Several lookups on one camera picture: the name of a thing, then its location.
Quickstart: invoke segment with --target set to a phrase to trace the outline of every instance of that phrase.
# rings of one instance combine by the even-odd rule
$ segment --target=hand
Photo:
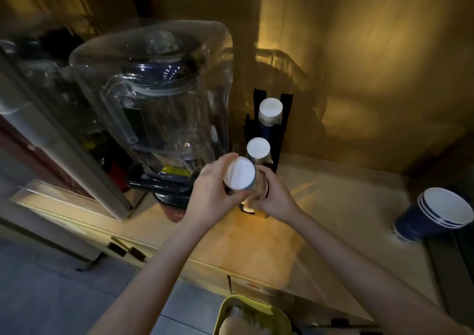
[[[237,204],[244,201],[249,191],[227,195],[222,179],[228,166],[238,157],[236,153],[221,156],[212,164],[206,164],[194,182],[191,199],[184,220],[196,221],[210,229]]]
[[[295,213],[300,210],[299,206],[294,201],[285,184],[278,179],[270,168],[262,165],[257,165],[257,168],[263,171],[268,179],[269,193],[268,197],[264,200],[249,201],[248,206],[252,209],[262,210],[269,216],[288,223],[295,216]]]

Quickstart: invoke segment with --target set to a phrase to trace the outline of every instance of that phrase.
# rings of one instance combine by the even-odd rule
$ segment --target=blender
[[[179,221],[200,170],[229,151],[227,27],[158,22],[91,39],[69,61],[101,121],[136,161],[129,185],[151,191]]]

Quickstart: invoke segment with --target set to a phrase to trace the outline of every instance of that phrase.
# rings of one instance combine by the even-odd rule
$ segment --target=countertop
[[[298,205],[320,224],[440,303],[423,245],[401,243],[389,232],[409,205],[402,176],[288,154],[282,154],[277,174]],[[34,195],[23,191],[12,200],[152,248],[159,248],[175,227],[151,194],[122,222],[65,200],[51,209],[50,199],[33,201]],[[236,208],[206,234],[191,258],[370,319],[300,236],[273,218]]]

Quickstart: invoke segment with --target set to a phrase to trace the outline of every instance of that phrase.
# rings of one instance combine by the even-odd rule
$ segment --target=gray tile floor
[[[0,333],[83,335],[138,272],[105,258],[87,272],[0,239]],[[223,296],[178,281],[152,334],[211,334]]]

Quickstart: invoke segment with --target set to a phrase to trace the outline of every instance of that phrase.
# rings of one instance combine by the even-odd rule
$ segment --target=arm
[[[465,335],[439,307],[304,213],[288,189],[268,168],[268,198],[251,202],[292,227],[320,255],[331,271],[370,314],[384,333]]]
[[[203,168],[194,183],[186,216],[88,335],[147,335],[151,332],[196,245],[248,195],[247,192],[225,194],[222,178],[235,158],[235,153],[226,154]]]

